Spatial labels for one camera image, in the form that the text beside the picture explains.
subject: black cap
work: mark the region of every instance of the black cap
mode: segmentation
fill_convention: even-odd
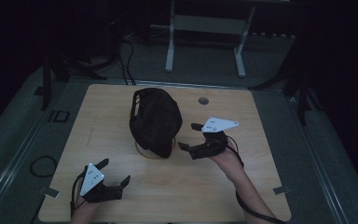
[[[149,149],[162,158],[169,158],[172,140],[181,126],[179,107],[165,90],[146,88],[133,94],[130,130],[141,148]]]

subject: light wood surface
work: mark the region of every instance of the light wood surface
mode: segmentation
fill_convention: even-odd
[[[130,184],[123,199],[105,202],[95,221],[101,222],[228,222],[244,221],[235,199],[235,189],[218,166],[209,159],[193,161],[175,146],[167,160],[141,156],[129,128],[131,101],[136,90],[146,86],[91,85],[79,110],[50,187],[60,192],[46,197],[39,218],[69,221],[72,185],[84,166],[105,158],[101,171],[106,186],[118,185],[127,175]],[[235,139],[244,169],[262,198],[280,219],[291,217],[284,194],[275,195],[281,180],[249,91],[159,87],[178,103],[183,125],[177,142],[202,144],[202,133],[190,123],[203,124],[209,117],[232,119],[239,127],[225,133]],[[209,99],[207,105],[200,97]]]

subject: desk leg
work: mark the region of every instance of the desk leg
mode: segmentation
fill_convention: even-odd
[[[246,37],[248,36],[249,28],[251,26],[252,18],[254,16],[254,14],[255,14],[255,7],[252,7],[251,11],[249,13],[249,16],[248,16],[248,20],[246,21],[246,23],[243,27],[241,42],[236,48],[234,48],[234,57],[235,57],[235,62],[237,63],[239,77],[246,76],[245,69],[243,67],[243,60],[242,60],[241,53],[242,53],[243,45],[245,44]]]
[[[171,19],[170,19],[170,45],[168,46],[168,53],[167,53],[167,62],[165,63],[165,71],[171,72],[173,68],[173,54],[175,45],[173,43],[173,32],[174,32],[174,11],[175,2],[171,1]]]

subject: dark fabric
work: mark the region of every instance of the dark fabric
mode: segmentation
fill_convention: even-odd
[[[162,158],[169,158],[172,140],[182,127],[177,103],[164,90],[146,88],[133,94],[130,129],[135,141]]]

